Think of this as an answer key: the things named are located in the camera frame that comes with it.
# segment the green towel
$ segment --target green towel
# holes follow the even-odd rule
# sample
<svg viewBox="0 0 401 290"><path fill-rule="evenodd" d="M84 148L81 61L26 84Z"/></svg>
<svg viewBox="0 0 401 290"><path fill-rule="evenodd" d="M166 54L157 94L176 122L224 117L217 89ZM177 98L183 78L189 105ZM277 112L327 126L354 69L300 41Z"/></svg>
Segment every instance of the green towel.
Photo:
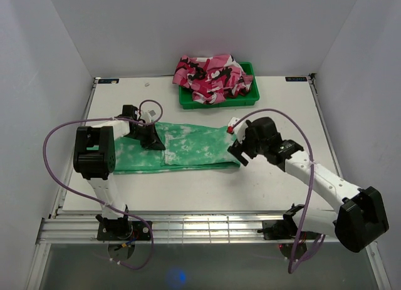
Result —
<svg viewBox="0 0 401 290"><path fill-rule="evenodd" d="M227 152L235 138L226 130L227 127L156 123L166 150L145 150L137 140L119 138L115 142L115 174L238 168L240 163Z"/></svg>

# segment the tie-dye fabric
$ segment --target tie-dye fabric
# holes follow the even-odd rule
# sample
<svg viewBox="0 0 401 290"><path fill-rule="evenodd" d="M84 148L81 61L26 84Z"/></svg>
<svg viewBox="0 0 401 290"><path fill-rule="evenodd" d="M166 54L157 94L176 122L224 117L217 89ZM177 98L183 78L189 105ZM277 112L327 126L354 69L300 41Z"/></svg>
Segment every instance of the tie-dye fabric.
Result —
<svg viewBox="0 0 401 290"><path fill-rule="evenodd" d="M246 95L251 90L252 75L245 74L231 55L209 58L181 57L173 83L192 91L192 99L202 104L218 104L226 97Z"/></svg>
<svg viewBox="0 0 401 290"><path fill-rule="evenodd" d="M235 140L226 132L227 127L156 123L156 130L165 151L145 150L131 138L116 140L115 174L239 167L237 159L227 152Z"/></svg>

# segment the cable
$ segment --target cable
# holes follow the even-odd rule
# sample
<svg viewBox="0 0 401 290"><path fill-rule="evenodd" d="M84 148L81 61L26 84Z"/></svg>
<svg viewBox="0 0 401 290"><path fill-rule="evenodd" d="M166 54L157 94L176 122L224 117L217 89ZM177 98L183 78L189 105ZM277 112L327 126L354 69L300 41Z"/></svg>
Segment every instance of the cable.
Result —
<svg viewBox="0 0 401 290"><path fill-rule="evenodd" d="M158 122L158 121L161 119L161 117L162 117L162 115L163 115L163 107L162 107L162 105L161 105L159 102L157 102L157 101L155 101L155 100L144 100L144 101L140 104L140 107L141 107L142 104L145 103L145 102L153 102L153 103L157 104L157 105L159 106L159 108L160 108L160 115L159 115L159 117L158 117L156 120L154 120L153 122L150 122L150 123L143 123L143 122L135 121L135 120L128 119L128 118L97 118L97 119L75 120L75 121L66 122L66 123L63 123L63 124L61 124L61 125L58 125L57 127L54 127L54 129L52 129L52 130L49 132L49 134L46 136L46 138L44 138L44 142L43 142L43 162L44 162L44 166L46 167L46 170L49 172L50 177L51 177L60 187L63 187L63 188L66 189L67 191L70 191L71 193L74 193L74 194L79 195L79 196L81 196L81 197L84 197L84 198L87 198L87 199L90 199L90 200L94 200L94 201L98 202L99 204L101 204L101 205L103 205L103 206L105 206L105 207L108 207L109 209L113 210L114 212L117 212L117 213L119 213L119 214L127 215L127 216L129 216L129 217L135 218L135 219L137 219L137 220L143 222L143 224L145 224L145 226L149 229L150 241L151 241L151 248L150 248L150 253L149 253L149 255L148 255L148 258L145 260L145 262L143 262L142 265L140 265L140 266L138 266L138 267L134 267L134 266L132 266L132 265L130 265L130 264L127 264L127 263L124 263L124 262L120 262L120 261L116 261L117 264L123 265L123 266L128 267L128 268L133 269L133 270L139 270L139 269L145 267L145 266L149 263L150 259L151 259L152 256L153 256L153 252L154 252L154 237L153 237L153 231L152 231L151 226L148 224L148 222L146 222L144 219L142 219L142 218L139 217L139 216L136 216L136 215L133 215L133 214L124 212L124 211L122 211L122 210L118 210L118 209L116 209L115 207L113 207L112 205L106 204L106 202L103 201L103 200L101 200L101 199L98 199L98 198L93 197L93 196L90 196L90 195L86 195L86 194L84 194L84 193L81 193L81 192L79 192L79 191L77 191L77 190L74 190L74 189L70 188L69 186L65 185L60 179L58 179L58 177L57 177L57 176L53 173L53 171L50 169L46 149L47 149L47 145L48 145L49 139L50 139L50 137L52 136L52 134L54 134L54 133L55 133L57 130L59 130L60 128L63 128L63 127L65 127L65 126L72 125L72 124L86 123L86 122L98 122L98 121L110 121L110 120L121 120L121 121L128 121L128 122L130 122L130 123L134 123L134 124L142 125L142 126L153 125L153 124L155 124L156 122Z"/></svg>
<svg viewBox="0 0 401 290"><path fill-rule="evenodd" d="M296 248L297 248L297 246L299 244L299 239L300 239L300 236L301 236L303 222L305 221L306 211L308 210L309 202L311 200L311 195L312 195L312 191L313 191L313 179L315 177L315 164L313 163L314 160L313 160L312 146L311 146L311 143L309 142L308 138L306 137L305 133L302 131L301 127L290 116L288 116L286 113L283 113L282 111L276 110L274 108L262 108L261 110L252 111L251 113L248 113L246 116L244 116L241 119L239 119L235 124L233 124L233 126L231 128L234 129L238 124L240 124L246 118L248 118L248 117L250 117L250 116L252 116L252 115L254 115L256 113L261 113L263 111L271 111L273 113L279 113L280 115L282 115L285 118L287 118L296 127L296 129L298 129L298 131L302 135L304 141L306 142L306 146L308 147L309 160L311 162L311 175L310 175L310 178L309 178L308 193L306 195L305 206L304 206L304 208L302 210L301 219L299 220L299 226L298 226L298 229L297 229L296 234L295 234L294 244L293 244L293 248L291 250L291 257L289 259L289 264L288 264L288 273L291 274L298 268L298 266L303 261L306 261L306 260L312 258L317 253L318 249L321 247L323 241L325 240L325 235L319 235L315 239L314 243L312 244L311 249L307 250L300 257L298 262L295 265L293 265L294 261L295 261Z"/></svg>

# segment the black label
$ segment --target black label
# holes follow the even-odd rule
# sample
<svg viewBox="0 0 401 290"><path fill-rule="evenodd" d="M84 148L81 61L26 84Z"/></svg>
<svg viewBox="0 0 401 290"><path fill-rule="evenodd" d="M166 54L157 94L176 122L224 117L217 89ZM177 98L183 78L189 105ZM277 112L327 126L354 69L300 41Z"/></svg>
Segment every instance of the black label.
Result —
<svg viewBox="0 0 401 290"><path fill-rule="evenodd" d="M106 84L106 83L118 83L120 80L119 79L99 79L98 84Z"/></svg>
<svg viewBox="0 0 401 290"><path fill-rule="evenodd" d="M298 81L308 81L308 79L306 77L286 77L286 81L287 82L298 82Z"/></svg>

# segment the metal frame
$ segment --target metal frame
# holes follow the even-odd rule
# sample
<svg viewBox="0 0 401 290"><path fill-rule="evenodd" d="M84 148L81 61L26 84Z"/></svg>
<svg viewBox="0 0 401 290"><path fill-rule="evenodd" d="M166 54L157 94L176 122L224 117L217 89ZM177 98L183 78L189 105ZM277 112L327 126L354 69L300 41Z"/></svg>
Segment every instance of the metal frame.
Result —
<svg viewBox="0 0 401 290"><path fill-rule="evenodd" d="M97 79L99 78L95 78L93 82L91 95L83 115L84 118L88 115ZM342 172L323 119L314 82L310 77L308 77L308 81L326 140L329 144L336 172L342 177ZM69 181L71 174L72 166L67 171L65 181ZM37 247L26 289L39 289L52 244L104 243L96 240L98 222L94 218L95 214L91 214L90 212L82 214L63 212L64 199L65 190L59 188L50 216L52 219L45 219L39 230ZM265 241L263 240L263 235L257 233L257 230L261 228L263 220L282 219L283 212L213 212L208 214L205 214L205 212L191 212L189 214L183 212L176 212L174 214L171 212L136 212L135 214L140 215L146 220L153 221L154 240L157 244L292 242ZM338 242L334 238L326 238L326 241ZM379 289L391 289L376 242L367 247L367 254Z"/></svg>

